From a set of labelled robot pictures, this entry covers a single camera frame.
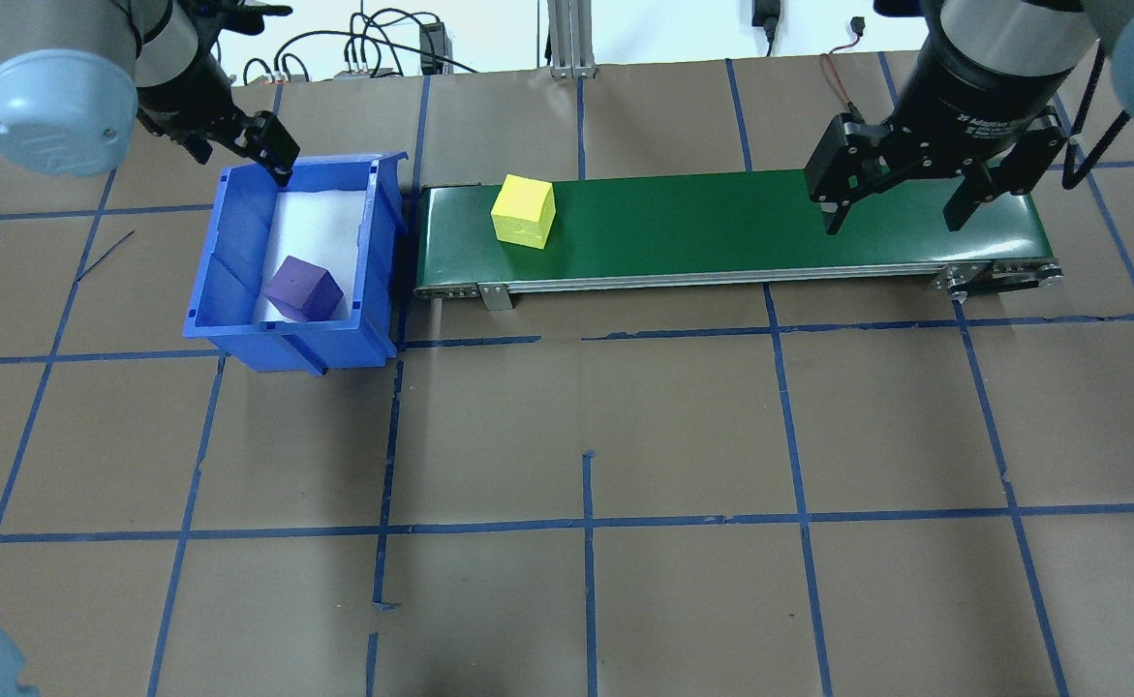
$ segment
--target power adapter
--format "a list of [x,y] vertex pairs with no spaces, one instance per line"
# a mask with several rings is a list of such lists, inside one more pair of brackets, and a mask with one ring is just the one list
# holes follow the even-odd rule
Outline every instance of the power adapter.
[[773,37],[778,35],[778,22],[782,18],[782,0],[753,0],[752,26],[765,27],[765,39],[772,51]]
[[421,51],[433,53],[432,57],[421,54],[421,75],[442,75],[451,71],[450,63],[437,58],[455,58],[450,54],[450,36],[447,36],[447,25],[425,23],[424,31],[421,32]]

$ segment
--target white paper in bin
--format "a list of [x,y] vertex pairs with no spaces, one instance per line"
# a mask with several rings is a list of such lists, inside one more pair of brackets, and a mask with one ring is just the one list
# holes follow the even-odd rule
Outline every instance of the white paper in bin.
[[253,323],[293,322],[265,299],[265,283],[274,277],[287,256],[330,272],[341,288],[341,300],[330,318],[347,318],[359,256],[355,243],[363,218],[363,190],[287,190],[279,194],[274,221],[269,231],[269,246],[265,247],[265,264],[262,266],[262,294],[253,306]]

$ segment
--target green conveyor belt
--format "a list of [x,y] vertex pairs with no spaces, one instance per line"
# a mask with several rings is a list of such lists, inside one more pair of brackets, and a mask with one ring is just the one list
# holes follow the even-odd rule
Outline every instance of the green conveyor belt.
[[558,215],[543,250],[497,241],[490,209],[499,186],[429,189],[417,292],[898,275],[956,261],[1051,260],[1027,196],[1000,197],[959,232],[946,229],[941,207],[956,186],[912,181],[869,197],[829,237],[801,170],[555,182]]

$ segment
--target blue plastic bin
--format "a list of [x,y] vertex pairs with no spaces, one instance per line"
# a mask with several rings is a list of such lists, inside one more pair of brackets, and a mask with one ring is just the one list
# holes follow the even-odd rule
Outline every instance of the blue plastic bin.
[[[222,170],[183,335],[209,339],[254,371],[384,365],[390,341],[390,272],[395,235],[407,233],[398,162],[407,153],[301,158],[279,187],[260,164]],[[274,205],[288,190],[363,190],[364,216],[355,231],[358,270],[350,314],[332,322],[252,322]]]

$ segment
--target yellow cube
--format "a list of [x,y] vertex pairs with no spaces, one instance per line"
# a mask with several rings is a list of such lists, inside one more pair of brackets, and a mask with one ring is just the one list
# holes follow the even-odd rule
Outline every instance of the yellow cube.
[[490,215],[500,241],[544,249],[555,212],[552,184],[506,176]]

